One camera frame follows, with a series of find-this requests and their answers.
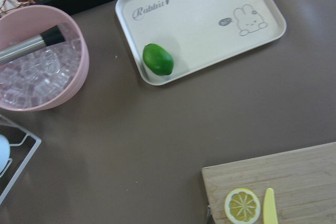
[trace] white tray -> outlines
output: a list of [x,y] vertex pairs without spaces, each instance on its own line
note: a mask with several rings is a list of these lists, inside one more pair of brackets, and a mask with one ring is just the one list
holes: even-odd
[[[141,77],[163,85],[281,37],[286,21],[273,0],[118,0],[118,19]],[[156,43],[174,59],[169,76],[142,60]]]

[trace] cutting board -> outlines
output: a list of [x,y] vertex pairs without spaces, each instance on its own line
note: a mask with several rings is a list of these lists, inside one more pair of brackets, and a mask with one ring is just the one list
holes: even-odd
[[[234,188],[251,189],[261,206],[275,191],[280,224],[336,223],[336,142],[202,169],[216,224],[231,223],[224,200]],[[262,223],[261,214],[256,223]]]

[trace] yellow knife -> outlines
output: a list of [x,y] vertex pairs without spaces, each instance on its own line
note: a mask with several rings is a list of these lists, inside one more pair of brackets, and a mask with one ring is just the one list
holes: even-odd
[[277,208],[275,205],[274,190],[267,188],[263,206],[264,224],[278,224]]

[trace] bunny cartoon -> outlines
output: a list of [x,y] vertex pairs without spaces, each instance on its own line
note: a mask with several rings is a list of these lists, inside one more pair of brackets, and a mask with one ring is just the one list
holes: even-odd
[[235,9],[234,16],[238,21],[239,34],[241,36],[245,36],[267,26],[262,16],[248,4],[242,8]]

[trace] lemon slice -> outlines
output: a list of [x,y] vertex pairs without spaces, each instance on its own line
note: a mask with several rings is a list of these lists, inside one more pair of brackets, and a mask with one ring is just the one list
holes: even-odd
[[260,201],[251,190],[236,188],[226,196],[224,210],[234,224],[252,224],[259,218]]

